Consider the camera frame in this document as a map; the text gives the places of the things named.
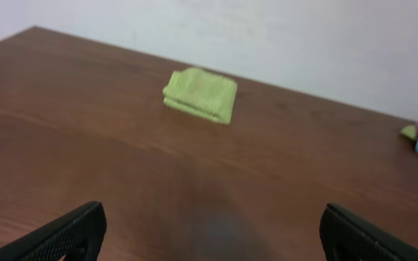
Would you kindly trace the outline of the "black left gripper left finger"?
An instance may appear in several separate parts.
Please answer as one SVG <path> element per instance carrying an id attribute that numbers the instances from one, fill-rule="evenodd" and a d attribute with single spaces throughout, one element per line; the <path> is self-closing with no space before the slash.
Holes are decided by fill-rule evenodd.
<path id="1" fill-rule="evenodd" d="M 0 248 L 0 260 L 97 261 L 107 230 L 101 202 L 91 201 Z"/>

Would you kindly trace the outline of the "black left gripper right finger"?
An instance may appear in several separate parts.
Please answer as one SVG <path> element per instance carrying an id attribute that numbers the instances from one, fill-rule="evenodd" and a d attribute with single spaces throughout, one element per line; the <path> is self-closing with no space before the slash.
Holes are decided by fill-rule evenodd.
<path id="1" fill-rule="evenodd" d="M 319 235 L 328 261 L 418 261 L 417 248 L 338 204 L 326 206 Z"/>

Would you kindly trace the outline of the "green microfiber cloth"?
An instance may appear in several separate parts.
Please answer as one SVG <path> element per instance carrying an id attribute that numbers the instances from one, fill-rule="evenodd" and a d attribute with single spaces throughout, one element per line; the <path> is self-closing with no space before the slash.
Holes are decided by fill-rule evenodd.
<path id="1" fill-rule="evenodd" d="M 163 89 L 164 104 L 206 120 L 228 125 L 237 83 L 222 75 L 189 67 L 175 71 Z"/>

